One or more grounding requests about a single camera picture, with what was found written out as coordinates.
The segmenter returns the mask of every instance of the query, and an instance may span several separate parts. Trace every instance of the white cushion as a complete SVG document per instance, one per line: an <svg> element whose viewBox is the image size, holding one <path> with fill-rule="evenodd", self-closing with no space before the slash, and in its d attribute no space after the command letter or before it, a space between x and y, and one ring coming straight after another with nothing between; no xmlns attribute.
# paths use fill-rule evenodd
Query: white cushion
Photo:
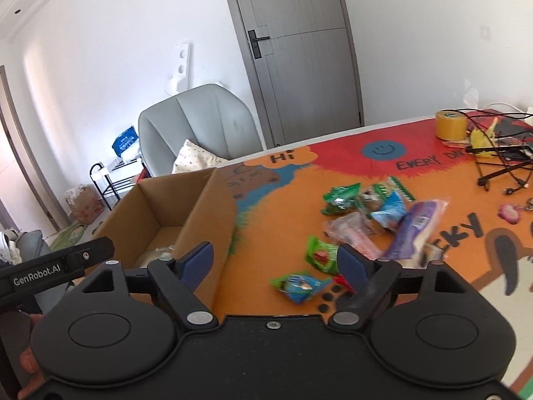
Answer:
<svg viewBox="0 0 533 400"><path fill-rule="evenodd" d="M174 161L172 174L186 173L216 167L218 164L227 162L227 159L219 158L205 149L197 146L189 140L185 140L183 147Z"/></svg>

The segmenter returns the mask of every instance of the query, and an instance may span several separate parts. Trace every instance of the cardboard package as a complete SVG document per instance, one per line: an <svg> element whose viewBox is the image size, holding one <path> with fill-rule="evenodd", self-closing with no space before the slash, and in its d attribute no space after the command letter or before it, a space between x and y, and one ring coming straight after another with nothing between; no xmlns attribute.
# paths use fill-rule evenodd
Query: cardboard package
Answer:
<svg viewBox="0 0 533 400"><path fill-rule="evenodd" d="M88 185L80 185L65 192L65 200L81 224L91 224L103 212L102 201Z"/></svg>
<svg viewBox="0 0 533 400"><path fill-rule="evenodd" d="M114 259L124 269L151 260L147 251L175 245L179 259L201 242L211 242L214 263L195 295L211 307L233 236L236 205L216 168L140 181L111 211L95 238L109 237Z"/></svg>

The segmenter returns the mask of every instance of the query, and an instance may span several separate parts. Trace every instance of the human hand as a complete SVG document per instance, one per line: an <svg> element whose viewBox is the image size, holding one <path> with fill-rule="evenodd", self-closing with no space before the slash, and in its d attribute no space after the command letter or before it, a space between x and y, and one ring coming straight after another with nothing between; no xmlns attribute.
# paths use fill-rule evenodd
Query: human hand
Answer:
<svg viewBox="0 0 533 400"><path fill-rule="evenodd" d="M30 318L31 325L32 327L34 327L37 323L41 321L43 315L30 314ZM37 364L37 361L33 352L31 351L30 346L28 346L28 348L20 354L19 361L22 368L31 374L30 380L28 381L26 386L19 391L17 395L17 398L21 400L30 395L37 388L39 388L44 383L44 377L41 374L41 370L39 369L39 365Z"/></svg>

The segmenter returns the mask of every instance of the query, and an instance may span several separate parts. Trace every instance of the black cable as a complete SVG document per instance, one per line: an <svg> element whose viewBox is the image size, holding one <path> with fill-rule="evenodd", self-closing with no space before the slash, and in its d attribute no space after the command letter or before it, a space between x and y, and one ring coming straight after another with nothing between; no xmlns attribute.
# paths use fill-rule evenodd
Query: black cable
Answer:
<svg viewBox="0 0 533 400"><path fill-rule="evenodd" d="M471 121L476 126L476 128L479 129L482 132L482 134L487 138L487 140L489 141L490 145L495 150L496 155L498 156L499 160L502 161L502 164L504 164L505 168L508 168L509 164L507 163L507 160L502 156L502 154L499 152L497 147L492 142L492 139L487 135L487 133L483 130L483 128L474 120L476 117L486 117L486 116L483 116L483 115L481 115L481 116L469 116L467 113L465 113L465 111L478 111L478 112L482 112L482 113L485 113L485 114L488 114L488 115L494 116L494 117L503 116L505 114L517 114L517 113L491 113L489 111L479 110L477 108L458 108L458 109L455 109L455 110L451 110L450 109L450 110L442 110L442 111L456 111L456 112L462 114L463 116L465 116L469 121ZM533 174L533 170L529 172L529 176L528 176L528 178L525 181L522 180L522 179L519 179L518 177L516 177L513 174L513 172L511 172L511 171L508 171L508 173L515 180L515 182L519 185L518 188L508 188L506 190L507 191L506 194L510 195L510 194L513 194L514 192L519 191L522 188L525 188L528 185L528 181L531 178L531 175Z"/></svg>
<svg viewBox="0 0 533 400"><path fill-rule="evenodd" d="M488 110L475 110L473 108L470 108L469 110L471 111L479 111L479 112L483 112L489 116L505 116L509 119L512 119L512 120L523 120L523 119L527 119L528 117L533 117L533 114L532 113L527 113L527 112L510 112L510 113L493 113L493 112L490 112ZM532 133L533 134L533 128L532 129L525 129L525 130L522 130L520 132L516 132L515 134L508 134L508 135L497 135L495 138L507 138L507 137L516 137L518 135L522 135L522 134L527 134L527 133Z"/></svg>

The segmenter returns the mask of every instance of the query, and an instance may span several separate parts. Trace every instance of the gray armchair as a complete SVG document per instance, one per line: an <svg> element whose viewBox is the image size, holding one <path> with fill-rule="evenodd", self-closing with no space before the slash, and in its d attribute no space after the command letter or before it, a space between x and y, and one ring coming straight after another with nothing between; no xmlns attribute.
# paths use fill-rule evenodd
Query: gray armchair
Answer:
<svg viewBox="0 0 533 400"><path fill-rule="evenodd" d="M139 116L142 158L154 177L172 172L186 139L225 159L262 149L250 110L217 84L179 93Z"/></svg>

